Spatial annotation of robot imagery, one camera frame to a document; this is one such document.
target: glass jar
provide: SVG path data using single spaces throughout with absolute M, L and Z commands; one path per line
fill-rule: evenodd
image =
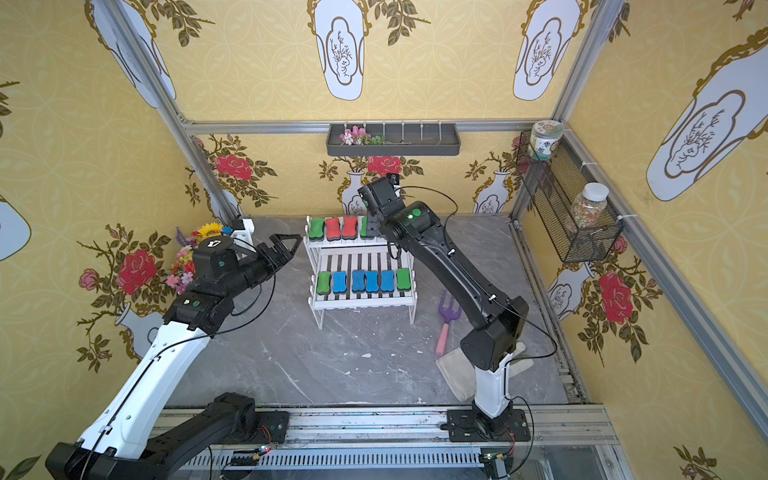
M 555 120 L 542 120 L 533 124 L 531 140 L 528 142 L 528 156 L 548 160 L 563 136 L 563 124 Z
M 565 227 L 576 233 L 578 228 L 594 227 L 600 214 L 608 205 L 608 187 L 597 182 L 584 185 L 584 190 L 576 196 L 571 205 L 571 218 L 566 219 Z

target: white slatted shelf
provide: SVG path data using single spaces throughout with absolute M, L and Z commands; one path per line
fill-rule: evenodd
M 360 231 L 360 221 L 358 217 L 358 235 Z M 413 272 L 413 256 L 410 253 L 402 252 L 399 259 L 393 259 L 387 253 L 387 242 L 384 238 L 377 237 L 369 240 L 322 240 L 310 242 L 309 240 L 310 218 L 307 217 L 305 231 L 307 237 L 304 237 L 304 247 L 312 264 L 314 274 L 311 276 L 310 297 L 308 303 L 317 326 L 323 328 L 323 317 L 326 310 L 345 309 L 345 308 L 367 308 L 374 306 L 407 306 L 409 308 L 410 322 L 413 324 L 416 308 L 416 282 Z M 397 255 L 397 249 L 392 248 L 392 255 Z M 399 268 L 407 268 L 411 275 L 411 289 L 401 292 L 397 290 L 397 277 L 395 276 L 395 290 L 391 293 L 353 293 L 352 289 L 352 271 L 375 271 L 379 274 L 379 285 L 381 284 L 381 272 L 392 270 L 396 273 Z M 333 293 L 333 282 L 331 292 L 326 295 L 318 295 L 317 274 L 320 272 L 330 272 L 332 275 L 336 272 L 346 272 L 347 291 L 345 293 Z

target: yellow wallpaper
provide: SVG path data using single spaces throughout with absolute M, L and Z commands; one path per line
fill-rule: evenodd
M 482 196 L 482 191 L 478 194 L 478 190 L 490 187 L 492 181 L 500 177 L 497 183 L 502 184 L 501 190 L 494 187 L 494 191 L 500 192 L 496 196 L 498 202 L 494 205 L 501 211 L 509 211 L 514 193 L 521 184 L 517 180 L 519 176 L 514 166 L 505 156 L 514 161 L 515 139 L 519 133 L 460 135 L 461 153 L 455 157 L 408 157 L 404 159 L 405 162 L 397 160 L 402 164 L 401 184 L 420 185 L 445 192 L 456 201 L 460 213 L 471 213 L 478 206 L 476 195 L 481 197 L 479 204 L 483 204 L 482 198 L 488 196 Z M 227 135 L 201 135 L 198 140 L 221 185 L 233 202 L 237 199 L 245 214 L 340 214 L 345 212 L 340 191 L 351 184 L 351 176 L 347 172 L 351 169 L 368 171 L 365 159 L 345 157 L 344 160 L 334 161 L 334 157 L 329 157 L 325 150 L 326 135 L 322 134 L 251 134 L 237 137 L 230 135 L 229 138 Z M 237 158 L 225 161 L 230 155 Z M 494 172 L 500 171 L 500 165 L 502 170 L 511 173 L 496 175 Z M 373 179 L 365 175 L 357 177 L 361 183 Z M 192 176 L 187 182 L 187 192 L 199 188 L 200 183 L 196 179 Z M 412 190 L 409 194 L 426 201 L 437 212 L 453 211 L 453 204 L 438 194 L 426 190 Z M 204 208 L 207 199 L 204 194 L 202 197 L 200 195 L 197 194 Z
M 545 284 L 562 282 L 563 273 L 570 270 L 563 270 L 538 215 L 524 216 L 523 232 Z M 617 265 L 631 270 L 635 253 L 623 237 L 620 239 L 617 245 L 623 253 L 618 255 Z M 606 270 L 614 269 L 605 266 Z M 638 271 L 644 271 L 642 263 L 638 266 Z M 637 274 L 626 276 L 639 278 Z M 608 285 L 607 293 L 621 290 L 614 289 L 603 277 L 594 272 L 586 280 Z M 650 275 L 644 277 L 646 285 L 653 284 Z M 574 291 L 579 291 L 579 283 L 574 286 Z M 677 480 L 683 470 L 691 473 L 690 468 L 698 467 L 708 478 L 765 478 L 768 446 L 664 295 L 651 300 L 652 310 L 643 303 L 633 324 L 641 326 L 646 341 L 636 363 L 630 343 L 621 338 L 621 327 L 630 324 L 629 319 L 613 316 L 611 306 L 606 309 L 603 291 L 598 293 L 596 288 L 585 286 L 597 298 L 590 301 L 582 296 L 581 308 L 567 315 L 561 325 L 592 400 L 605 404 L 634 477 Z M 619 330 L 617 335 L 611 328 L 599 330 L 603 336 L 599 353 L 589 350 L 580 338 L 592 316 L 586 308 L 590 303 L 606 312 L 607 321 Z M 637 309 L 635 305 L 628 308 L 632 312 Z M 684 454 L 684 446 L 691 458 L 698 456 L 701 447 L 707 458 L 717 462 L 713 466 L 711 461 L 709 465 L 685 461 L 674 450 L 677 447 Z M 701 473 L 697 473 L 697 480 L 707 478 Z
M 119 326 L 110 313 L 98 319 L 91 343 L 90 323 L 78 321 L 113 313 L 122 301 L 134 310 L 162 304 L 141 298 L 144 286 L 134 302 L 92 306 L 105 285 L 96 288 L 87 269 L 126 292 L 137 279 L 112 276 L 107 257 L 77 242 L 108 250 L 115 241 L 108 224 L 117 236 L 117 223 L 126 235 L 132 231 L 131 243 L 151 243 L 159 230 L 149 254 L 158 260 L 156 249 L 164 250 L 167 263 L 178 246 L 158 245 L 161 236 L 174 237 L 177 225 L 191 231 L 210 215 L 192 210 L 184 192 L 171 187 L 186 180 L 186 161 L 99 45 L 82 0 L 2 0 L 0 25 L 0 85 L 18 82 L 0 87 L 0 197 L 7 202 L 0 207 L 10 204 L 31 229 L 28 242 L 0 260 L 0 465 L 10 471 L 42 455 L 27 478 L 50 478 L 43 463 L 53 445 L 77 440 L 136 366 L 123 338 L 131 333 L 127 316 Z M 9 230 L 8 211 L 0 214 L 0 250 L 7 253 L 6 241 L 24 231 Z M 90 350 L 96 348 L 97 355 Z M 100 360 L 99 373 L 88 354 Z
M 677 194 L 682 187 L 664 186 L 660 179 L 662 187 L 654 187 L 654 192 L 646 179 L 647 171 L 654 175 L 649 170 L 651 159 L 691 102 L 694 90 L 702 97 L 701 104 L 709 101 L 706 91 L 697 88 L 697 81 L 708 78 L 713 64 L 722 63 L 718 58 L 737 45 L 768 43 L 768 4 L 656 0 L 638 3 L 628 23 L 631 38 L 621 37 L 605 46 L 570 119 L 571 126 L 744 355 L 768 380 L 768 297 L 763 289 L 768 265 L 764 195 L 768 135 L 741 141 L 725 158 L 692 142 L 692 151 L 683 155 L 699 163 L 694 152 L 698 157 L 711 155 L 707 157 L 711 170 L 695 170 L 690 176 L 697 175 L 696 183 L 669 201 L 657 197 L 667 199 L 664 195 L 670 196 L 669 190 L 677 189 L 672 193 Z M 750 114 L 752 121 L 738 117 L 742 135 L 752 129 L 760 131 L 764 120 L 759 119 L 768 115 L 768 48 L 755 50 L 754 46 L 746 49 L 754 55 L 745 61 L 757 58 L 760 63 L 742 71 L 718 71 L 704 87 L 719 88 L 712 102 L 729 90 L 747 95 L 739 115 Z M 729 107 L 725 104 L 723 108 L 727 111 Z M 724 118 L 720 125 L 729 127 L 728 120 Z M 717 128 L 705 131 L 710 132 L 712 145 L 722 142 Z M 672 180 L 685 181 L 684 177 Z
M 174 10 L 174 25 L 153 16 L 163 2 L 131 3 L 148 6 L 147 23 L 156 27 L 177 102 L 195 121 L 549 117 L 586 36 L 578 20 L 589 25 L 591 19 L 588 0 L 310 0 L 313 17 L 304 0 L 190 0 L 186 12 L 195 15 Z M 323 73 L 308 26 L 316 24 L 322 37 L 323 19 L 336 15 L 349 19 L 345 35 L 356 35 L 355 45 L 364 38 L 362 50 L 351 48 L 343 59 L 350 70 L 362 65 L 338 78 L 334 65 Z M 545 24 L 550 17 L 561 20 Z M 515 80 L 525 23 L 534 46 L 522 70 L 531 73 Z M 407 36 L 396 34 L 389 45 L 393 32 L 403 30 Z M 330 85 L 339 81 L 349 85 L 337 85 L 334 97 Z

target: jar lid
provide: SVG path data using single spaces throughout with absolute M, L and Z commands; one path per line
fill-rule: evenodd
M 542 120 L 534 123 L 532 130 L 539 138 L 556 138 L 560 137 L 565 129 L 559 121 Z
M 601 202 L 608 198 L 608 187 L 597 182 L 584 185 L 584 191 L 581 192 L 584 198 L 593 202 Z

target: purple garden fork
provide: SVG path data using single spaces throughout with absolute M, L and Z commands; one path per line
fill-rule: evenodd
M 448 306 L 445 305 L 445 296 L 448 296 L 450 302 Z M 448 327 L 451 325 L 451 322 L 453 320 L 458 319 L 462 316 L 462 306 L 456 302 L 456 306 L 458 307 L 458 310 L 453 309 L 453 303 L 455 302 L 455 298 L 453 298 L 453 295 L 448 293 L 448 290 L 442 293 L 442 298 L 440 299 L 440 304 L 437 306 L 437 311 L 440 312 L 440 315 L 442 315 L 442 318 L 445 319 L 445 322 L 442 324 L 442 331 L 440 332 L 440 337 L 437 340 L 437 348 L 435 348 L 435 354 L 437 356 L 443 356 L 445 354 L 445 344 L 448 342 Z

